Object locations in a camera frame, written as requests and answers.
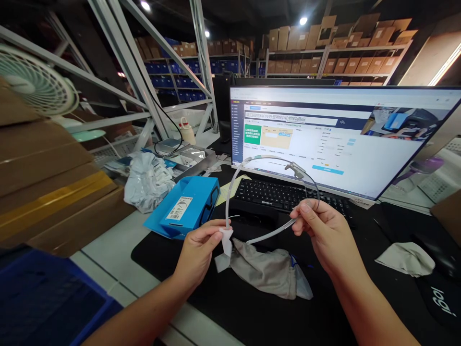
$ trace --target blue cardboard box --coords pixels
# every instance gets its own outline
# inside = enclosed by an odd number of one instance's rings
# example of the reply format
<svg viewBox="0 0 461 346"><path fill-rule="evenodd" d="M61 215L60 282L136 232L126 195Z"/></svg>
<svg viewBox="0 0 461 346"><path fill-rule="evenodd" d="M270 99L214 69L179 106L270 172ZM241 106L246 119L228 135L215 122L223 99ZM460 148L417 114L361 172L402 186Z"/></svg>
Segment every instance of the blue cardboard box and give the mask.
<svg viewBox="0 0 461 346"><path fill-rule="evenodd" d="M221 194L217 178L181 179L144 222L144 226L169 239L186 235L207 222Z"/></svg>

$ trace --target white fan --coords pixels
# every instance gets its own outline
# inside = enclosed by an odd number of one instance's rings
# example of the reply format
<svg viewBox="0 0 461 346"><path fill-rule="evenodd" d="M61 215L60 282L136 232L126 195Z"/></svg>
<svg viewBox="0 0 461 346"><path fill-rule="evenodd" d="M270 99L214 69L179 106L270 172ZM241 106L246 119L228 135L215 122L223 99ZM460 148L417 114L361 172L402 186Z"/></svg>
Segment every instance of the white fan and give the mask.
<svg viewBox="0 0 461 346"><path fill-rule="evenodd" d="M72 82L41 60L16 48L0 44L0 76L37 113L50 117L66 128L82 124L80 121L63 117L78 107L78 94ZM84 142L105 134L102 130L93 130L72 135L77 141Z"/></svg>

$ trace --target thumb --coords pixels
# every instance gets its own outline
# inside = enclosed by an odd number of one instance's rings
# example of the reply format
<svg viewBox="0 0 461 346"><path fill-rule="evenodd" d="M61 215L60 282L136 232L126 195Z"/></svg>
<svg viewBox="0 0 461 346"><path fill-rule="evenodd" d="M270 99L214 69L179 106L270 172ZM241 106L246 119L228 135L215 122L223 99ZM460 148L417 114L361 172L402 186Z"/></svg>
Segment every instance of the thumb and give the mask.
<svg viewBox="0 0 461 346"><path fill-rule="evenodd" d="M221 242L222 233L220 231L215 232L206 243L203 244L202 249L208 255L216 246Z"/></svg>
<svg viewBox="0 0 461 346"><path fill-rule="evenodd" d="M320 220L316 212L312 210L307 202L302 202L299 205L299 211L303 219L311 226L311 229L316 235L325 231L327 226Z"/></svg>

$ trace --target hand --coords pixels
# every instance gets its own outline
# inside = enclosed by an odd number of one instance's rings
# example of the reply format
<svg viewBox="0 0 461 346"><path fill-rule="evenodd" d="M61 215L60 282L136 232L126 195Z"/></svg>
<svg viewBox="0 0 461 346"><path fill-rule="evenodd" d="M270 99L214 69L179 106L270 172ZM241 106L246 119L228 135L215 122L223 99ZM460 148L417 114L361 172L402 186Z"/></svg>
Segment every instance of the hand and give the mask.
<svg viewBox="0 0 461 346"><path fill-rule="evenodd" d="M300 202L290 213L294 234L307 232L315 254L332 280L361 280L368 276L346 219L332 206L316 199Z"/></svg>
<svg viewBox="0 0 461 346"><path fill-rule="evenodd" d="M226 227L226 220L210 220L187 234L173 274L181 285L196 288L202 282L210 266L213 249L222 239L220 227Z"/></svg>

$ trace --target web page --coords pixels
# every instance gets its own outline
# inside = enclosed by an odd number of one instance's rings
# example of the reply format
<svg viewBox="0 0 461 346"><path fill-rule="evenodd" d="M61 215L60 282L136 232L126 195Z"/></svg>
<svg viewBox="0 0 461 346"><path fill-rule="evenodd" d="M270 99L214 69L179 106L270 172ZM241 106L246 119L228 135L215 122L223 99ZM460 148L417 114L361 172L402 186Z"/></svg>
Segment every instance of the web page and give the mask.
<svg viewBox="0 0 461 346"><path fill-rule="evenodd" d="M232 161L294 161L319 186L376 199L460 101L459 90L231 88ZM294 178L278 160L246 168Z"/></svg>

